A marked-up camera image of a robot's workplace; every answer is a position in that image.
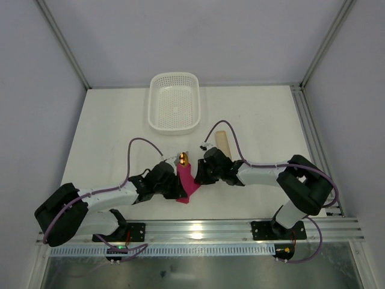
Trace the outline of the magenta paper napkin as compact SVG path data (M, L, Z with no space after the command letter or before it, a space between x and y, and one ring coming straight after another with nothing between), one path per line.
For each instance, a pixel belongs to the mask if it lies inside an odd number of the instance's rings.
M179 174L182 187L186 192L187 197L180 197L176 201L183 204L188 204L191 195L200 188L200 184L195 183L195 179L191 174L190 164L188 164L187 166L182 166L181 164L178 164L177 173Z

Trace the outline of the gold spoon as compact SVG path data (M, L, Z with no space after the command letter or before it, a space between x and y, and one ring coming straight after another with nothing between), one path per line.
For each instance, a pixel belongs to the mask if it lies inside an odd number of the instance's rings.
M181 152L179 154L179 164L182 167L186 167L187 165L189 165L189 158L188 158L188 154L186 152Z

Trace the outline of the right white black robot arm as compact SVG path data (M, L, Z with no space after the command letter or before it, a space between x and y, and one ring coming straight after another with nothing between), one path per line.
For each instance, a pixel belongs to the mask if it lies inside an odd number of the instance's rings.
M194 182L199 185L223 181L227 185L269 185L280 187L288 197L269 222L268 233L278 240L295 235L295 225L305 217L316 216L334 189L332 180L301 155L278 164L232 161L220 149L208 149L198 160Z

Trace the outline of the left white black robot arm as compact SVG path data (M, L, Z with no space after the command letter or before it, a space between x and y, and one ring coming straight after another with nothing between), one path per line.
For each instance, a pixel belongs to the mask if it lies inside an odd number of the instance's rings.
M43 242L51 247L82 235L91 235L94 241L125 241L130 228L118 207L151 200L156 194L165 199L187 197L179 174L165 161L113 188L78 189L66 183L34 216L44 233Z

